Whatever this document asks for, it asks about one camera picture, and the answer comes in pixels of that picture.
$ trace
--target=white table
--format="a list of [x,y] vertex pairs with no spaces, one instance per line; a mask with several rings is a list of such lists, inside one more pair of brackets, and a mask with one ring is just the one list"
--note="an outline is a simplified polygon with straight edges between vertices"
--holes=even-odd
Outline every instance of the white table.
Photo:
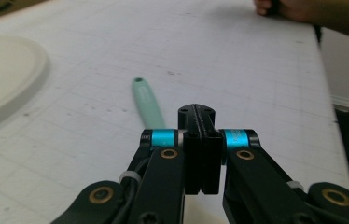
[[[50,222],[90,183],[118,179],[144,129],[135,77],[168,127],[179,107],[208,105],[217,128],[254,129],[304,187],[349,188],[310,25],[260,17],[251,0],[57,0],[0,18],[0,35],[34,40],[50,60],[43,88],[0,123],[0,223]],[[226,223],[221,195],[193,203],[188,215]]]

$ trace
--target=round white object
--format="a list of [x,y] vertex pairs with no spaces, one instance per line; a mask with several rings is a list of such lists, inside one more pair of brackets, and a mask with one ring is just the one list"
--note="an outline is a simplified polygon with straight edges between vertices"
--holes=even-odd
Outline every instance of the round white object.
[[32,40],[0,36],[0,121],[40,89],[48,73],[48,57]]

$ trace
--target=zip tie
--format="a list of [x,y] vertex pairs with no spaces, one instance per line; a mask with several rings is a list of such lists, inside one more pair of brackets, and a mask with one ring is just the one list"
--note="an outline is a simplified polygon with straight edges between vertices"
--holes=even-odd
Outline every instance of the zip tie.
[[119,177],[119,183],[121,183],[122,179],[124,177],[130,177],[133,178],[137,181],[137,184],[140,184],[140,182],[142,181],[142,177],[140,177],[140,175],[138,173],[136,173],[135,171],[125,171],[121,174],[121,176]]
[[292,188],[292,189],[302,189],[303,190],[303,185],[298,182],[298,181],[288,181],[287,184]]

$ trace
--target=person's arm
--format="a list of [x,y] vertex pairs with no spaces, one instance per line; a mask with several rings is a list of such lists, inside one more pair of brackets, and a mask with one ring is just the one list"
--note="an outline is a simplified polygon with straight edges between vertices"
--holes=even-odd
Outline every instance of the person's arm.
[[[271,0],[254,0],[256,12],[266,15]],[[280,0],[278,13],[299,22],[327,27],[349,35],[349,0]]]

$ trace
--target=teal handle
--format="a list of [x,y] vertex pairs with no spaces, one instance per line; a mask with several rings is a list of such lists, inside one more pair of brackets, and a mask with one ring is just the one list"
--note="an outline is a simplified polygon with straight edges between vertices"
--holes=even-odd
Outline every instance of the teal handle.
[[133,96],[146,129],[165,128],[165,122],[154,93],[142,77],[133,80]]

